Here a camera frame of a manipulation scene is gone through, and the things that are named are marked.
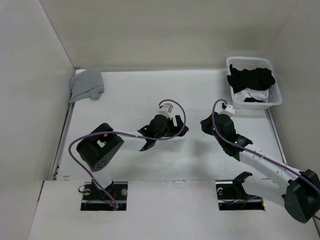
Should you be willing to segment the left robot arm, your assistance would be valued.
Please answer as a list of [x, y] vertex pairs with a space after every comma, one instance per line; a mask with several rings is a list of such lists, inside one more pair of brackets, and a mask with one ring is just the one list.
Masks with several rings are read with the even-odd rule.
[[119, 150], [146, 152], [158, 140], [183, 137], [189, 128], [180, 115], [157, 114], [149, 124], [137, 130], [137, 134], [120, 134], [108, 123], [99, 125], [88, 137], [76, 146], [80, 158], [88, 166], [92, 175], [95, 193], [100, 199], [108, 199], [113, 192], [114, 182], [107, 173], [101, 174]]

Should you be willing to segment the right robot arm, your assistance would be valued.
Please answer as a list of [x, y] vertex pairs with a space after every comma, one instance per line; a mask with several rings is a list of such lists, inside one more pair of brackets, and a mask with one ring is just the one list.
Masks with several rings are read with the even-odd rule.
[[228, 156], [267, 177], [257, 181], [251, 172], [242, 172], [233, 179], [231, 190], [236, 197], [253, 195], [267, 199], [284, 207], [293, 219], [303, 224], [320, 210], [320, 178], [314, 171], [302, 171], [277, 162], [250, 139], [238, 134], [226, 114], [215, 112], [200, 125], [205, 134], [215, 137]]

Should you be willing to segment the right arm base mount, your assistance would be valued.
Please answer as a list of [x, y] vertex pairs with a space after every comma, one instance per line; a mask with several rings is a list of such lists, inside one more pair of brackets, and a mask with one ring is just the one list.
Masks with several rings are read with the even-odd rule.
[[264, 211], [265, 204], [261, 197], [245, 192], [243, 183], [253, 174], [242, 172], [232, 180], [215, 182], [218, 208], [220, 211]]

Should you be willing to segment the black tank top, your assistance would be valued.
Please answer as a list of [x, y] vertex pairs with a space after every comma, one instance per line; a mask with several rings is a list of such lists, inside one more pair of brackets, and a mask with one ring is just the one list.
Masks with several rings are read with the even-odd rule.
[[266, 91], [276, 83], [272, 71], [267, 68], [238, 70], [231, 64], [229, 70], [230, 74], [227, 76], [227, 81], [235, 94], [244, 89]]

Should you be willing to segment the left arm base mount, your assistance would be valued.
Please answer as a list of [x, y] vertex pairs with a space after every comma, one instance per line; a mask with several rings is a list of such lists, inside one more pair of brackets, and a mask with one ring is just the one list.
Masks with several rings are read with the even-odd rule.
[[106, 191], [116, 200], [118, 208], [110, 205], [111, 199], [92, 182], [86, 182], [78, 188], [82, 195], [81, 211], [126, 211], [128, 182], [113, 182]]

